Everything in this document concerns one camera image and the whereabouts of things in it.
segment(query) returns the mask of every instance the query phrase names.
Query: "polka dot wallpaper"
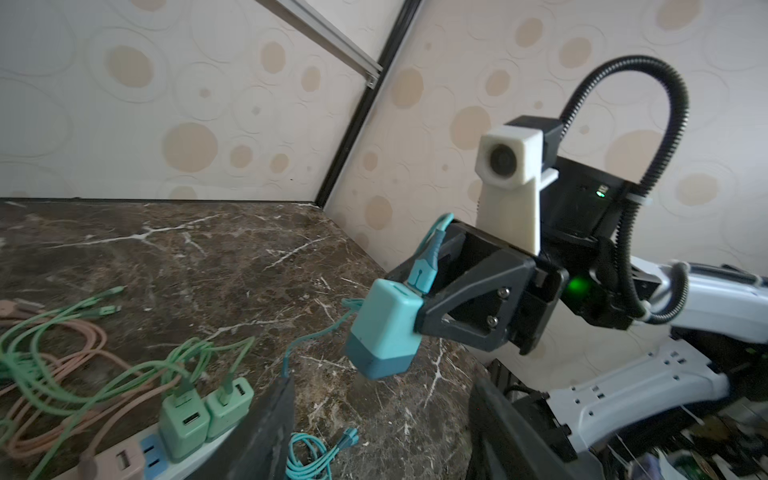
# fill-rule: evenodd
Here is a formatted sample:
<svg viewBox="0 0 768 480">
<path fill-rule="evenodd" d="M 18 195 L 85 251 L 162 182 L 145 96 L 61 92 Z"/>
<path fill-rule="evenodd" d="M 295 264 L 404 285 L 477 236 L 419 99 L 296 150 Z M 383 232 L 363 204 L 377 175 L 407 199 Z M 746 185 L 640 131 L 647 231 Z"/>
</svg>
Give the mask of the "polka dot wallpaper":
<svg viewBox="0 0 768 480">
<path fill-rule="evenodd" d="M 557 117 L 601 62 L 645 54 L 685 77 L 690 126 L 636 227 L 634 254 L 768 274 L 768 4 L 759 0 L 426 2 L 327 207 L 384 268 L 442 212 L 475 221 L 479 138 L 521 114 Z M 607 79 L 560 153 L 638 180 L 668 117 L 642 74 Z M 529 385 L 564 387 L 633 359 L 663 327 L 598 329 L 562 305 L 539 347 L 493 355 Z"/>
<path fill-rule="evenodd" d="M 314 3 L 377 58 L 402 0 Z M 0 196 L 314 200 L 364 84 L 253 0 L 4 0 Z"/>
</svg>

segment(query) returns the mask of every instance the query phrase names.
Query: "blue power socket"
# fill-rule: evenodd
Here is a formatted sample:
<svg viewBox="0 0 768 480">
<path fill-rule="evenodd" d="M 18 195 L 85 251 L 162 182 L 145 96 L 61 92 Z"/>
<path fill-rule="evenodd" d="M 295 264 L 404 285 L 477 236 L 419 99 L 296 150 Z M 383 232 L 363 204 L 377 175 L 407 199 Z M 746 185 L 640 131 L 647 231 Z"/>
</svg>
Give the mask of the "blue power socket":
<svg viewBox="0 0 768 480">
<path fill-rule="evenodd" d="M 141 445 L 141 451 L 144 452 L 144 460 L 146 461 L 144 480 L 154 480 L 168 468 L 168 457 L 165 455 L 163 442 L 160 440 L 160 436 L 153 434 L 139 442 L 139 445 Z"/>
</svg>

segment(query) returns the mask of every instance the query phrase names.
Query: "power strip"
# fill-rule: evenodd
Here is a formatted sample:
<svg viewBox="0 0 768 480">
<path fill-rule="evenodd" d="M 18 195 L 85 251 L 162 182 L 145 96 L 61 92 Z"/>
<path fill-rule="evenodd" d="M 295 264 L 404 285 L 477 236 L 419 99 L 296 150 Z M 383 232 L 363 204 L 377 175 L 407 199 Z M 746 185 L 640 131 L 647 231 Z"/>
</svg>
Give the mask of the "power strip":
<svg viewBox="0 0 768 480">
<path fill-rule="evenodd" d="M 216 451 L 216 449 L 219 448 L 219 445 L 221 445 L 221 443 L 228 436 L 230 436 L 230 433 L 233 430 L 234 429 L 229 429 L 229 431 L 221 434 L 212 442 L 205 442 L 200 448 L 192 452 L 192 454 L 190 454 L 179 463 L 174 463 L 170 460 L 170 458 L 168 458 L 164 451 L 165 447 L 162 445 L 162 450 L 160 451 L 153 449 L 152 453 L 147 452 L 145 454 L 147 462 L 144 470 L 144 480 L 184 480 L 187 476 L 194 472 L 197 467 L 208 460 L 208 458 Z M 134 440 L 146 449 L 146 445 L 152 445 L 155 442 L 159 442 L 159 439 L 160 433 L 157 429 L 157 423 L 155 423 L 154 425 L 140 431 L 136 435 L 133 435 L 129 439 L 124 440 L 124 442 L 128 440 Z M 165 470 L 157 474 L 147 475 L 152 467 L 155 465 L 161 465 L 162 462 L 165 462 L 167 465 Z M 58 477 L 53 478 L 53 480 L 80 480 L 78 467 L 75 466 L 74 468 L 70 468 Z"/>
</svg>

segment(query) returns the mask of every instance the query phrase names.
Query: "green led light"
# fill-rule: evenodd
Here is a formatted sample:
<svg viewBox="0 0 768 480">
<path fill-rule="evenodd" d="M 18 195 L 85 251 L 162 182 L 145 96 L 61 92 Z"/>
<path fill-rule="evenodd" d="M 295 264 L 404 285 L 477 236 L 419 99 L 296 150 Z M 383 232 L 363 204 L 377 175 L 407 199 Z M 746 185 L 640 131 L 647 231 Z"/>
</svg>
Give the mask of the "green led light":
<svg viewBox="0 0 768 480">
<path fill-rule="evenodd" d="M 568 296 L 583 298 L 587 296 L 590 288 L 592 288 L 592 282 L 589 279 L 577 276 L 568 283 L 568 286 L 565 287 L 565 292 Z"/>
</svg>

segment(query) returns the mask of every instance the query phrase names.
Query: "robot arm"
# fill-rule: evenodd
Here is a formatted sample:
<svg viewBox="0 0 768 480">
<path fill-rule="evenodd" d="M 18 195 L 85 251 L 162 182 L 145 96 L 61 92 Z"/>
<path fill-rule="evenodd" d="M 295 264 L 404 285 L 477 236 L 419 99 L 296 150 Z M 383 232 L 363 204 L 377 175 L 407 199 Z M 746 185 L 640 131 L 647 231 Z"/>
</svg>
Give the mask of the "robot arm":
<svg viewBox="0 0 768 480">
<path fill-rule="evenodd" d="M 672 111 L 659 151 L 637 184 L 557 155 L 594 86 L 626 70 L 659 80 Z M 476 227 L 454 220 L 445 228 L 437 274 L 431 288 L 416 293 L 411 319 L 394 307 L 391 313 L 361 310 L 348 342 L 350 359 L 361 372 L 368 365 L 386 364 L 390 360 L 376 356 L 385 350 L 379 348 L 382 342 L 403 345 L 396 335 L 406 333 L 416 335 L 409 337 L 414 347 L 407 356 L 392 355 L 401 362 L 400 371 L 408 368 L 421 335 L 484 351 L 512 342 L 526 355 L 560 300 L 594 326 L 672 326 L 673 339 L 641 359 L 585 384 L 512 404 L 527 410 L 524 418 L 540 418 L 537 431 L 564 460 L 661 412 L 743 395 L 741 386 L 749 377 L 744 373 L 762 361 L 743 352 L 756 346 L 757 357 L 768 353 L 768 281 L 728 266 L 657 265 L 630 255 L 634 218 L 680 141 L 687 110 L 686 89 L 674 69 L 634 56 L 592 72 L 560 118 L 524 116 L 489 131 L 480 141 L 475 165 L 483 182 Z M 387 280 L 408 287 L 416 257 Z M 408 293 L 407 288 L 401 291 Z M 405 304 L 393 296 L 390 300 Z M 355 352 L 366 360 L 355 360 Z"/>
</svg>

